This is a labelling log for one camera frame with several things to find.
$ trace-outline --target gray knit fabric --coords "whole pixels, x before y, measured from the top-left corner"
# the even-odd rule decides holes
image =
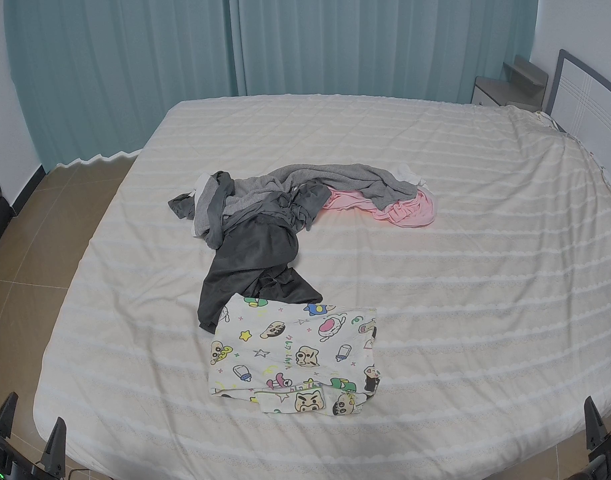
[[[234,180],[234,195],[226,199],[223,216],[230,216],[262,201],[270,192],[290,192],[310,180],[320,181],[335,190],[360,190],[379,210],[397,201],[414,199],[417,196],[416,185],[398,181],[391,172],[370,165],[293,164],[280,167],[264,176]],[[217,183],[212,178],[198,197],[194,220],[197,235],[202,235],[210,228],[207,206],[216,192],[216,186]]]

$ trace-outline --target pink garment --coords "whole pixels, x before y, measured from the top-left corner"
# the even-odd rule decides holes
[[[388,220],[395,226],[402,228],[416,228],[427,226],[437,215],[437,203],[434,196],[421,187],[417,190],[417,196],[407,201],[397,201],[386,206],[383,211],[379,210],[370,199],[363,197],[358,190],[334,190],[330,188],[332,195],[324,204],[324,210],[349,210],[359,208],[372,213],[376,220]]]

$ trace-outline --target curtain fold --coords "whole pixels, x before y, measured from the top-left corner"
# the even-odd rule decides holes
[[[237,94],[227,0],[5,0],[12,79],[46,170],[141,148],[176,103]]]
[[[469,102],[529,57],[537,0],[237,0],[247,94]]]
[[[5,0],[46,170],[141,148],[176,103],[278,93],[469,102],[529,57],[538,0]]]

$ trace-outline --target wall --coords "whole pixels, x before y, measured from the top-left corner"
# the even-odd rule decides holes
[[[611,0],[539,0],[530,60],[550,76],[545,102],[561,48],[611,82]]]
[[[10,204],[14,203],[39,165],[41,162],[10,78],[3,28],[3,0],[0,0],[0,185]]]

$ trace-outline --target mattress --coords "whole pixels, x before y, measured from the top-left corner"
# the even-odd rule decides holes
[[[438,214],[322,211],[294,263],[377,309],[361,414],[264,414],[207,389],[197,305],[214,252],[166,202],[199,171],[406,163]],[[45,350],[34,419],[117,479],[481,479],[611,409],[611,192],[573,139],[514,107],[354,96],[182,102],[138,156]]]

